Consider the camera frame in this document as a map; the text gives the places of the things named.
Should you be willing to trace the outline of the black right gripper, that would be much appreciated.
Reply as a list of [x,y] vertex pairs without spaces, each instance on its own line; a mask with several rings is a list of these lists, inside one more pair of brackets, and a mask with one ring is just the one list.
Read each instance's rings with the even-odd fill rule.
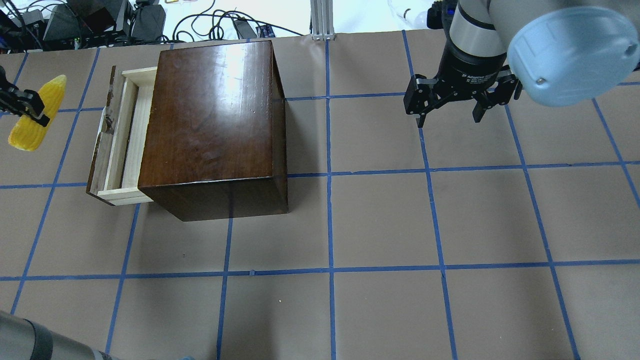
[[[419,129],[427,114],[451,101],[473,98],[472,116],[480,123],[486,111],[505,106],[521,97],[523,85],[511,70],[503,70],[506,53],[489,57],[468,54],[454,43],[445,44],[438,72],[433,79],[421,74],[410,77],[403,96],[407,116],[413,116]],[[494,90],[488,89],[497,83]]]

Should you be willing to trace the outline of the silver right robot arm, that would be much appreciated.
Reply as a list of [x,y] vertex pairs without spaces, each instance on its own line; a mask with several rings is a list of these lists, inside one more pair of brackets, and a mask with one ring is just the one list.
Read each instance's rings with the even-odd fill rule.
[[446,43],[436,75],[412,75],[403,97],[419,128],[458,101],[475,101],[476,123],[521,92],[572,106],[639,70],[637,0],[435,0],[423,23]]

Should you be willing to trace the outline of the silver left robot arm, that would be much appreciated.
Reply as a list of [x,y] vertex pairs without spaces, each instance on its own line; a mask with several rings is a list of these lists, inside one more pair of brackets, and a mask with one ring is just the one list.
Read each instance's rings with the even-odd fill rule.
[[[59,75],[41,89],[19,89],[1,84],[1,109],[19,119],[7,142],[22,151],[39,148],[66,93],[67,78]],[[3,360],[114,360],[114,356],[54,332],[23,317],[1,312],[1,358]]]

